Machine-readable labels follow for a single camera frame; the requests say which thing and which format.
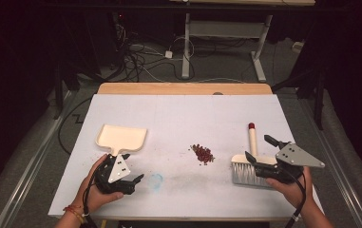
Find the person's right hand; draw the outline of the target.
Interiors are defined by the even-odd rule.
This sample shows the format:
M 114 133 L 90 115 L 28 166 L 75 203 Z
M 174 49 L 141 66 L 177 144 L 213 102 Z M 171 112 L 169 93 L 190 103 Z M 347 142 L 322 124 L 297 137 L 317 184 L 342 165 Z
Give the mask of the person's right hand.
M 306 189 L 306 199 L 304 205 L 313 202 L 313 184 L 309 167 L 304 167 L 303 175 L 298 179 L 298 181 Z M 284 198 L 294 206 L 294 208 L 297 208 L 300 205 L 303 199 L 303 194 L 297 183 L 285 184 L 271 178 L 268 178 L 266 182 L 280 192 Z

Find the black stand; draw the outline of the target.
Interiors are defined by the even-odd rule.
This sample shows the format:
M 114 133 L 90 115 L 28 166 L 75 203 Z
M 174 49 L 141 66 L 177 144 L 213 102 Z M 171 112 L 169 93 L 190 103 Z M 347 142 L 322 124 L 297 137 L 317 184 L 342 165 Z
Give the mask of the black stand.
M 314 98 L 313 117 L 314 123 L 319 130 L 323 129 L 322 110 L 325 85 L 325 68 L 323 66 L 314 66 L 298 73 L 296 76 L 290 76 L 278 84 L 272 85 L 271 90 L 276 92 L 284 87 L 295 87 L 298 99 Z
M 57 120 L 64 107 L 63 85 L 66 85 L 69 91 L 80 89 L 76 66 L 71 62 L 59 62 L 54 68 L 54 85 L 56 103 L 54 119 Z

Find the group of red kidney beans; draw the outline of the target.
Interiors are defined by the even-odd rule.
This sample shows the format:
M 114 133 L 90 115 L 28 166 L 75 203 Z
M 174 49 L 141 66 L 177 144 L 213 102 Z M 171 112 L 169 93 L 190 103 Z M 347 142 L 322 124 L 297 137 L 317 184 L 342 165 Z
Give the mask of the group of red kidney beans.
M 215 157 L 211 153 L 211 150 L 207 147 L 201 146 L 200 144 L 192 144 L 191 149 L 197 156 L 198 160 L 206 165 L 208 162 L 212 162 Z

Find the white desk frame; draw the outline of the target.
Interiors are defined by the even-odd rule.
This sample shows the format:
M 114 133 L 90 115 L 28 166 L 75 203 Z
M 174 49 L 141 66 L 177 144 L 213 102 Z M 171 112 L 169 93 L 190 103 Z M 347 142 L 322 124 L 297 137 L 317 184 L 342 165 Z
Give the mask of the white desk frame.
M 225 8 L 230 7 L 266 7 L 271 10 L 275 7 L 293 7 L 299 10 L 303 7 L 313 7 L 315 0 L 171 0 L 172 2 L 182 3 L 186 7 L 196 7 L 208 5 L 214 7 Z M 260 62 L 260 54 L 262 52 L 265 39 L 273 19 L 272 13 L 266 13 L 265 19 L 260 23 L 244 23 L 244 22 L 225 22 L 222 19 L 210 21 L 196 21 L 190 18 L 190 13 L 185 13 L 183 55 L 181 77 L 190 79 L 192 67 L 190 59 L 193 56 L 195 47 L 190 37 L 222 37 L 222 38 L 258 38 L 258 45 L 255 51 L 250 53 L 251 61 L 256 71 L 257 79 L 260 83 L 266 82 L 266 77 Z

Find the cream hand brush grey bristles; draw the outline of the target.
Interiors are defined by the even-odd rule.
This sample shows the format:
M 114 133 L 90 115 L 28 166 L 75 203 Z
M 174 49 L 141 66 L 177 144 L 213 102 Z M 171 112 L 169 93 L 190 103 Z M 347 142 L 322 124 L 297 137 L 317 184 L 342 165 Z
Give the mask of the cream hand brush grey bristles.
M 254 123 L 248 124 L 249 150 L 247 153 L 252 155 L 257 163 L 269 165 L 276 164 L 276 159 L 268 156 L 260 156 L 257 152 L 257 133 Z M 256 175 L 255 167 L 247 161 L 244 154 L 238 154 L 232 157 L 232 182 L 255 188 L 269 188 L 270 185 L 262 177 Z

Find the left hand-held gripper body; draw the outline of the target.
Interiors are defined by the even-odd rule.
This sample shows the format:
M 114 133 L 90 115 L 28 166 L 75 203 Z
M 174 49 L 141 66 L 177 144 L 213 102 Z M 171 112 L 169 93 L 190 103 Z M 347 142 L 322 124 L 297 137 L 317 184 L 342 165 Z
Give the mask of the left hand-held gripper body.
M 136 182 L 124 180 L 131 173 L 122 155 L 108 154 L 95 170 L 95 184 L 103 194 L 122 192 L 131 195 L 135 191 Z

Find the person's left hand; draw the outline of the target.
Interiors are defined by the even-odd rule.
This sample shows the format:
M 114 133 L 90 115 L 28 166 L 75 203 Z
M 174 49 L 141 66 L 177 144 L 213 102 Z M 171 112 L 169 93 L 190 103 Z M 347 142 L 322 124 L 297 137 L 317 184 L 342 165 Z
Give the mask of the person's left hand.
M 106 159 L 107 154 L 103 154 L 90 168 L 87 176 L 83 179 L 79 190 L 71 203 L 74 206 L 74 209 L 79 212 L 84 212 L 84 204 L 83 204 L 83 196 L 85 194 L 88 185 L 90 184 L 91 178 L 94 174 L 95 169 Z M 103 194 L 99 191 L 99 189 L 91 185 L 89 188 L 88 198 L 87 198 L 87 207 L 88 212 L 93 213 L 99 210 L 103 205 L 108 204 L 110 202 L 120 200 L 124 196 L 121 192 L 114 192 L 111 194 Z

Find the cream plastic dustpan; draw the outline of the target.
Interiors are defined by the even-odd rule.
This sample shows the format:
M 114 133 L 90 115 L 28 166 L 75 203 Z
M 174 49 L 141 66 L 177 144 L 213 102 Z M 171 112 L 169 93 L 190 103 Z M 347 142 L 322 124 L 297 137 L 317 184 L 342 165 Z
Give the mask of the cream plastic dustpan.
M 111 155 L 117 156 L 124 151 L 140 150 L 146 134 L 145 128 L 104 124 L 96 137 L 96 144 L 101 148 L 107 148 Z

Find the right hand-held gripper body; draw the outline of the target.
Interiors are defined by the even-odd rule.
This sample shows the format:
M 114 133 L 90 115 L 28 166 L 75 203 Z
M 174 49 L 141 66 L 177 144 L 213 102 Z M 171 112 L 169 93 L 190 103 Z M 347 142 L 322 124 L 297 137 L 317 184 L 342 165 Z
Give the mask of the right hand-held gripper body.
M 272 178 L 282 183 L 293 183 L 303 174 L 303 167 L 324 168 L 325 163 L 295 143 L 287 143 L 271 157 L 257 157 L 255 174 L 261 178 Z

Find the metal floor rail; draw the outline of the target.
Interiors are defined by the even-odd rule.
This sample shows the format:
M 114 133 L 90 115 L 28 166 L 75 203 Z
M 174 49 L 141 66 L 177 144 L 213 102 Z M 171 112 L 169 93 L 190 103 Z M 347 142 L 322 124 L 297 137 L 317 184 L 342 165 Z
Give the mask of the metal floor rail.
M 8 161 L 0 176 L 0 193 L 10 194 L 0 213 L 0 228 L 10 228 L 13 224 L 76 95 L 76 91 L 65 92 L 61 110 L 57 107 L 57 99 L 51 98 L 46 112 L 32 126 Z
M 314 121 L 311 103 L 300 102 L 322 145 L 322 156 L 333 176 L 342 204 L 325 200 L 338 227 L 362 228 L 362 161 L 354 151 L 341 122 L 331 107 L 324 107 L 321 126 Z

